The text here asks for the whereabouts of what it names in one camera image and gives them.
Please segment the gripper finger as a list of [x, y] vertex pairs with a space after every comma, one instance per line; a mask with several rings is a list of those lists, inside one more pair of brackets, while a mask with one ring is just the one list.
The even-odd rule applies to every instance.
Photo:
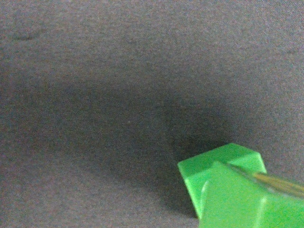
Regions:
[[254, 179], [271, 191], [285, 195], [304, 198], [304, 184], [284, 179], [275, 175], [257, 172], [253, 174]]

